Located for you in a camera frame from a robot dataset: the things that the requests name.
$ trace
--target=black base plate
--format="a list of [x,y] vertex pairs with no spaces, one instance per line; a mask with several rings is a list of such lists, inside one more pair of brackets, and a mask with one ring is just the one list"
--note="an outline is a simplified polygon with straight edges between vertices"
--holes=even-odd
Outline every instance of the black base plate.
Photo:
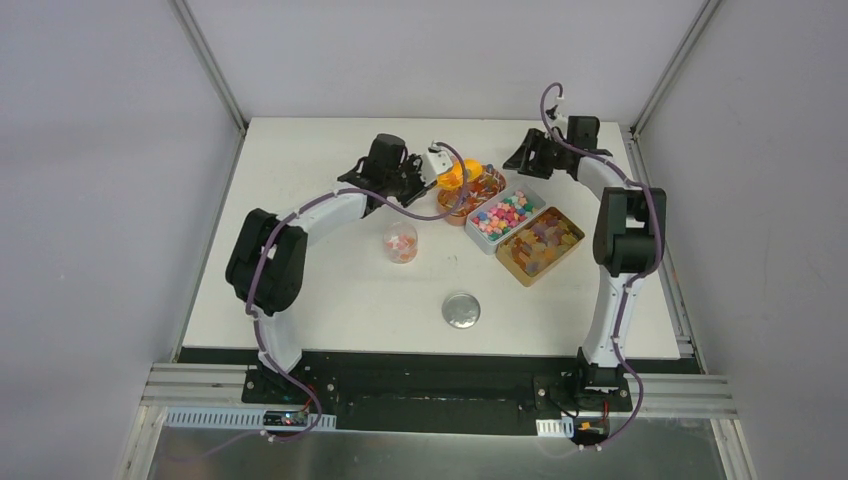
[[[256,350],[186,348],[179,362],[251,365],[245,403],[303,405],[308,398],[279,375],[257,367]],[[630,363],[644,373],[700,373],[694,359]],[[291,374],[314,387],[324,411],[337,416],[339,429],[535,435],[536,419],[559,418],[560,408],[599,412],[605,399],[610,411],[630,411],[627,385],[619,387],[628,392],[625,397],[573,398],[568,373],[576,366],[573,357],[313,351],[303,353]],[[542,398],[540,388],[546,393]]]

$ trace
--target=metal lid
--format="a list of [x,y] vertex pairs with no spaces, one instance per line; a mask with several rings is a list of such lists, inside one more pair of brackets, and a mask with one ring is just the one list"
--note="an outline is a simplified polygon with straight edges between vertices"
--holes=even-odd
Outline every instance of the metal lid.
[[454,293],[442,303],[442,316],[455,328],[470,328],[480,319],[480,302],[468,293]]

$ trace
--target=aluminum frame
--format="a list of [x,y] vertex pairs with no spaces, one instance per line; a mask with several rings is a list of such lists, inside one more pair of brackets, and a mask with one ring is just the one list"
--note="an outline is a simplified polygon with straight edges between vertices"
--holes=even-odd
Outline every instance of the aluminum frame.
[[[641,181],[650,183],[650,176],[639,151],[639,135],[673,86],[686,59],[722,2],[723,0],[704,1],[636,122],[630,128],[630,132],[633,132],[633,134],[624,134],[625,145],[634,174]],[[219,208],[218,218],[216,218],[213,231],[209,235],[209,241],[204,248],[203,265],[198,276],[198,285],[195,286],[194,296],[196,296],[199,279],[208,259],[208,249],[212,238],[214,238],[220,213],[223,211],[223,203],[226,201],[232,176],[244,144],[248,121],[244,118],[188,2],[186,0],[169,0],[169,3],[186,33],[198,61],[207,73],[219,99],[227,109],[240,134],[229,179],[221,195],[221,208]],[[703,355],[695,344],[695,335],[686,313],[680,286],[674,275],[674,264],[669,253],[665,256],[659,274],[670,297],[668,303],[677,328],[681,355],[696,356],[701,369],[707,372]],[[189,313],[194,304],[194,296],[189,306]],[[189,315],[187,314],[171,358],[176,358],[179,353],[182,338],[188,325],[188,318]],[[148,477],[159,435],[171,407],[202,406],[210,408],[226,407],[229,409],[262,407],[288,409],[297,407],[293,405],[245,405],[241,403],[241,390],[244,385],[245,372],[246,367],[238,365],[154,364],[116,478],[146,479]],[[757,478],[727,378],[714,375],[643,375],[643,379],[646,391],[640,417],[710,419],[727,478]],[[631,382],[631,385],[634,387],[632,392],[637,393],[638,387],[635,382]],[[612,415],[627,416],[628,414],[614,413]]]
[[183,339],[185,339],[185,334],[188,331],[191,311],[194,309],[194,302],[197,301],[197,293],[200,291],[200,282],[203,280],[203,272],[206,271],[206,263],[209,261],[209,252],[212,250],[212,242],[215,240],[215,233],[218,231],[218,224],[221,222],[221,215],[224,213],[224,204],[226,203],[227,196],[230,193],[230,186],[233,183],[233,177],[235,177],[236,167],[238,167],[239,157],[241,157],[241,150],[244,148],[244,141],[246,138],[246,133],[244,131],[240,131],[238,144],[235,147],[233,160],[230,163],[230,170],[227,172],[227,182],[224,184],[223,191],[221,192],[221,201],[218,204],[215,221],[212,222],[212,229],[209,231],[209,235],[204,237],[206,238],[206,241],[204,241],[203,245],[201,245],[203,260],[201,261],[200,268],[197,271],[197,276],[194,281],[194,289],[192,289],[191,300],[189,301],[185,312],[183,312],[180,330],[177,332],[176,338],[171,344],[171,350],[168,356],[171,361],[176,361],[177,357],[180,355],[180,350],[183,348]]
[[[145,479],[159,435],[171,407],[200,407],[232,412],[258,408],[299,409],[300,405],[256,405],[241,402],[248,367],[243,365],[154,364],[136,414],[117,478]],[[631,381],[631,391],[638,386]],[[728,478],[756,478],[728,379],[719,375],[642,375],[645,398],[640,418],[710,419]],[[611,413],[626,417],[629,413]]]

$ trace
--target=cable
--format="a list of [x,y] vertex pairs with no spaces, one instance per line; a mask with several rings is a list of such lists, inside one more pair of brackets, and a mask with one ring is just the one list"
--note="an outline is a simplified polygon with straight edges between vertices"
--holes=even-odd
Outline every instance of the cable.
[[[456,151],[456,149],[454,149],[453,147],[451,147],[447,143],[443,143],[443,142],[436,142],[436,145],[450,151],[451,154],[454,157],[456,157],[457,161],[462,166],[462,187],[460,189],[460,194],[459,194],[460,201],[456,202],[456,204],[453,207],[451,207],[451,209],[448,210],[447,212],[441,213],[439,215],[435,215],[435,216],[432,216],[432,217],[418,215],[418,214],[412,213],[410,211],[407,211],[403,207],[400,207],[398,205],[395,205],[394,203],[391,203],[387,198],[382,197],[382,196],[380,196],[380,195],[378,195],[374,192],[371,192],[369,190],[363,190],[363,189],[359,189],[359,188],[343,188],[343,189],[340,189],[338,192],[326,193],[324,195],[321,195],[318,198],[315,198],[314,200],[307,202],[302,207],[300,207],[297,210],[297,212],[290,213],[282,221],[280,221],[280,223],[278,223],[277,226],[274,227],[274,229],[271,231],[271,234],[268,236],[268,240],[265,242],[264,248],[262,249],[262,253],[259,256],[259,263],[257,263],[257,265],[256,265],[256,271],[254,272],[253,279],[250,283],[250,290],[248,291],[248,294],[247,294],[247,302],[245,302],[245,313],[247,313],[247,315],[253,317],[253,319],[254,319],[253,333],[254,333],[254,336],[256,337],[256,344],[259,346],[259,354],[265,355],[265,358],[268,360],[268,363],[271,364],[272,370],[274,370],[275,372],[280,374],[283,378],[285,378],[286,380],[291,382],[294,386],[296,386],[299,389],[306,392],[306,394],[309,396],[309,400],[307,400],[306,405],[304,405],[304,408],[301,411],[306,410],[306,408],[309,407],[310,402],[314,403],[316,410],[318,410],[318,413],[317,413],[315,420],[311,424],[309,424],[306,428],[304,428],[303,430],[301,430],[301,431],[299,431],[299,432],[297,432],[293,435],[281,437],[279,435],[273,435],[273,434],[268,433],[268,435],[269,435],[268,439],[272,443],[274,443],[274,442],[277,442],[277,443],[292,442],[294,440],[302,438],[303,435],[312,431],[316,426],[318,426],[319,422],[321,421],[321,417],[324,415],[324,409],[321,406],[321,401],[318,400],[318,397],[316,396],[315,392],[311,388],[307,387],[306,385],[304,385],[303,383],[298,381],[296,378],[289,375],[277,363],[277,361],[274,359],[274,357],[268,351],[268,349],[265,345],[265,340],[262,338],[262,332],[259,328],[259,314],[256,313],[255,310],[253,310],[253,304],[254,304],[254,300],[256,298],[256,288],[257,288],[257,285],[259,284],[259,278],[262,275],[262,269],[265,268],[265,263],[268,260],[268,252],[269,252],[270,248],[274,245],[274,241],[277,239],[277,236],[280,234],[280,232],[282,231],[282,229],[285,225],[288,225],[292,220],[294,220],[295,218],[297,218],[299,215],[303,214],[304,212],[306,212],[310,208],[313,208],[316,205],[318,205],[318,204],[320,204],[324,201],[327,201],[327,200],[329,200],[329,199],[331,199],[331,198],[333,198],[337,195],[350,195],[350,194],[367,195],[369,197],[376,199],[380,203],[383,203],[383,204],[391,207],[392,209],[402,213],[403,215],[406,215],[407,217],[410,217],[410,218],[413,218],[413,219],[416,219],[416,220],[424,220],[424,221],[441,220],[442,218],[445,218],[448,215],[453,214],[460,207],[460,205],[462,205],[463,201],[465,200],[465,196],[466,196],[467,191],[468,191],[468,170],[466,170],[466,168],[465,168],[465,160],[463,160],[462,156],[459,154],[459,152]],[[408,155],[409,155],[409,152],[408,152],[406,146],[404,146],[402,161],[405,161],[408,158]],[[361,160],[360,160],[359,163],[357,163],[355,168],[358,169],[360,165],[361,165]],[[206,458],[210,455],[213,455],[213,454],[223,450],[224,448],[227,448],[230,445],[238,442],[239,440],[241,440],[243,438],[247,438],[250,435],[253,435],[255,433],[259,433],[261,435],[264,435],[265,433],[267,433],[267,431],[263,429],[263,430],[259,430],[259,431],[251,430],[251,431],[247,431],[247,432],[242,432],[242,433],[236,435],[235,437],[230,438],[229,440],[221,443],[220,445],[212,447],[209,450],[207,450],[207,451],[205,451],[201,454],[194,455],[194,456],[191,456],[191,457],[172,457],[172,456],[166,455],[164,458],[166,458],[167,460],[170,460],[172,462],[178,462],[178,463],[195,462],[195,461],[198,461],[198,460],[202,460],[202,459],[204,459],[204,458]]]
[[627,305],[627,297],[629,296],[630,289],[633,284],[636,283],[637,280],[647,277],[648,275],[657,271],[657,269],[659,268],[660,262],[662,262],[663,255],[662,238],[660,234],[659,219],[657,218],[656,207],[654,206],[654,197],[651,194],[651,189],[646,184],[642,182],[636,182],[627,178],[627,174],[625,174],[624,171],[621,170],[621,168],[615,163],[613,163],[610,159],[591,152],[587,152],[586,150],[571,145],[564,138],[562,138],[562,130],[558,129],[559,135],[554,135],[554,131],[551,128],[550,122],[548,122],[547,115],[545,114],[545,98],[547,98],[548,93],[555,87],[559,89],[559,96],[562,97],[564,92],[562,84],[559,82],[554,82],[548,85],[547,88],[545,88],[545,91],[542,92],[542,99],[539,102],[539,113],[542,117],[542,123],[545,125],[545,129],[548,131],[548,135],[551,137],[552,140],[562,145],[566,149],[603,163],[604,165],[609,167],[613,172],[615,172],[615,174],[618,175],[618,177],[621,178],[621,180],[626,185],[642,189],[642,192],[644,192],[645,194],[645,201],[648,204],[648,217],[651,223],[651,228],[653,228],[654,230],[654,264],[648,270],[634,275],[632,278],[630,278],[630,280],[625,282],[624,292],[622,292],[621,295],[621,303],[618,307],[618,313],[616,314],[615,318],[615,327],[613,328],[613,335],[611,337],[613,342],[613,351],[615,352],[615,356],[618,359],[618,362],[621,364],[621,366],[624,367],[624,370],[627,371],[627,373],[633,376],[633,378],[636,380],[636,384],[639,385],[639,397],[636,400],[636,406],[633,407],[633,412],[627,418],[627,421],[624,422],[624,425],[622,425],[621,428],[616,430],[615,433],[610,435],[609,438],[599,444],[600,446],[604,446],[611,442],[614,438],[618,437],[625,430],[627,430],[627,428],[630,427],[633,420],[639,414],[639,410],[642,408],[642,401],[645,397],[645,388],[644,384],[642,383],[642,378],[639,376],[638,373],[636,373],[636,370],[634,370],[633,367],[631,367],[630,364],[625,361],[624,355],[622,355],[621,353],[621,348],[619,347],[618,342],[621,334],[621,322],[624,318],[624,309]]
[[[309,389],[312,390],[313,392],[315,391],[315,387],[313,387],[312,385],[309,385],[307,383],[306,386],[309,387]],[[301,408],[300,411],[305,412],[306,409],[308,409],[310,405],[312,405],[312,398],[309,398],[308,400],[306,400],[306,403],[303,404],[303,408]]]
[[574,407],[574,414],[571,414],[571,413],[568,412],[568,410],[566,410],[565,407],[562,406],[561,403],[559,403],[556,400],[554,400],[553,398],[551,398],[550,395],[548,395],[548,400],[551,403],[553,403],[554,406],[557,407],[559,409],[559,411],[562,412],[566,417],[571,417],[572,419],[577,419],[577,417],[580,416],[580,405],[576,405]]
[[[277,237],[279,236],[280,232],[283,230],[283,227],[288,225],[292,220],[294,220],[298,216],[302,215],[303,213],[305,213],[309,209],[311,209],[311,208],[315,207],[316,205],[318,205],[322,202],[325,202],[325,201],[327,201],[331,198],[334,198],[337,195],[350,195],[350,194],[367,195],[367,196],[377,200],[378,202],[394,209],[395,211],[397,211],[397,212],[399,212],[403,215],[406,215],[409,218],[413,218],[415,220],[423,220],[423,221],[441,220],[441,219],[447,217],[448,215],[453,214],[462,205],[462,203],[465,201],[465,197],[466,197],[466,194],[467,194],[467,191],[468,191],[468,171],[465,168],[465,160],[463,160],[462,156],[459,154],[459,152],[456,151],[456,149],[454,149],[453,147],[451,147],[447,143],[443,143],[443,142],[436,142],[436,145],[450,151],[451,154],[453,154],[453,156],[456,157],[457,161],[459,162],[460,166],[462,167],[462,187],[461,187],[460,193],[459,193],[459,201],[457,201],[454,204],[454,206],[451,207],[450,210],[448,210],[444,213],[441,213],[439,215],[427,217],[427,216],[418,215],[418,214],[412,213],[410,211],[407,211],[405,208],[403,208],[399,205],[395,205],[394,203],[390,202],[387,198],[385,198],[385,197],[383,197],[383,196],[381,196],[377,193],[374,193],[370,190],[363,190],[361,188],[342,188],[342,189],[338,190],[337,192],[325,193],[324,195],[321,195],[318,198],[315,198],[313,200],[310,200],[309,202],[306,202],[306,204],[304,204],[302,207],[300,207],[296,212],[290,213],[283,220],[281,220],[280,223],[278,223],[274,227],[274,229],[271,230],[270,235],[268,235],[268,240],[265,241],[265,245],[264,245],[264,248],[262,249],[262,253],[259,255],[259,262],[256,264],[256,271],[253,273],[253,279],[250,282],[250,290],[248,290],[248,293],[247,293],[247,301],[245,302],[245,305],[244,305],[244,311],[245,311],[245,313],[247,313],[247,315],[253,317],[253,319],[254,319],[253,333],[256,336],[256,343],[257,343],[257,345],[259,345],[259,355],[264,354],[265,358],[268,360],[268,363],[271,364],[271,368],[274,371],[279,373],[283,378],[285,378],[286,380],[291,382],[296,387],[298,387],[301,390],[303,390],[304,392],[306,392],[306,394],[309,395],[309,398],[315,404],[315,408],[318,410],[318,414],[317,414],[315,420],[309,426],[307,426],[305,429],[301,430],[300,432],[296,433],[295,435],[292,435],[291,437],[285,437],[284,439],[280,439],[279,441],[290,442],[290,441],[293,441],[293,440],[297,440],[298,438],[301,438],[301,436],[305,435],[306,433],[308,433],[309,431],[311,431],[313,428],[315,428],[318,425],[318,423],[321,421],[321,417],[324,414],[324,410],[321,407],[321,402],[318,400],[318,397],[315,395],[315,393],[312,392],[311,390],[309,390],[309,388],[307,388],[305,385],[300,383],[296,378],[294,378],[291,375],[289,375],[288,373],[286,373],[285,370],[277,363],[277,361],[271,355],[271,352],[269,352],[268,349],[266,348],[265,341],[262,338],[262,332],[261,332],[261,329],[259,328],[259,314],[253,309],[253,305],[254,305],[254,301],[256,299],[256,288],[259,285],[259,278],[262,275],[262,270],[265,268],[265,263],[268,261],[268,252],[271,250],[271,247],[274,245],[274,242],[277,240]],[[407,155],[408,155],[408,151],[406,150],[406,147],[404,147],[403,158],[406,159]]]

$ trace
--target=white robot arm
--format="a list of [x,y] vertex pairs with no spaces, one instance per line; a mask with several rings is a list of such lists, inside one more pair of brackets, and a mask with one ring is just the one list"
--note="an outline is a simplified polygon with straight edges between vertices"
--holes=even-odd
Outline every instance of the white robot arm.
[[[642,190],[626,182],[610,166],[608,152],[596,149],[598,119],[569,117],[564,122],[555,112],[552,118],[554,129],[561,132],[562,126],[568,126],[569,144],[575,144],[580,149],[578,152],[591,152],[593,158],[584,158],[549,135],[531,129],[504,168],[539,178],[549,178],[555,169],[565,170],[601,202],[593,239],[595,260],[600,266],[600,287],[592,326],[577,353],[576,377],[580,392],[607,394],[626,386],[619,355],[624,349],[642,277],[654,263],[655,235],[663,233],[665,193],[651,190],[660,218],[660,231],[656,232],[648,222],[648,200]],[[251,283],[256,283],[252,300],[261,310],[258,328],[267,343],[260,345],[260,358],[270,351],[286,371],[300,359],[300,346],[285,310],[300,291],[307,245],[339,225],[364,218],[381,204],[366,193],[347,192],[358,190],[393,196],[407,206],[432,188],[436,177],[451,166],[450,156],[436,146],[422,155],[407,156],[401,139],[381,134],[372,143],[369,155],[339,177],[336,192],[345,192],[344,195],[329,195],[322,203],[289,219],[282,229],[276,228],[281,223],[276,215],[259,209],[250,212],[227,266],[226,279],[245,301]],[[642,225],[628,226],[628,221]],[[257,274],[264,246],[274,232],[276,237],[267,253],[267,264]],[[261,359],[266,366],[275,368],[267,358]]]

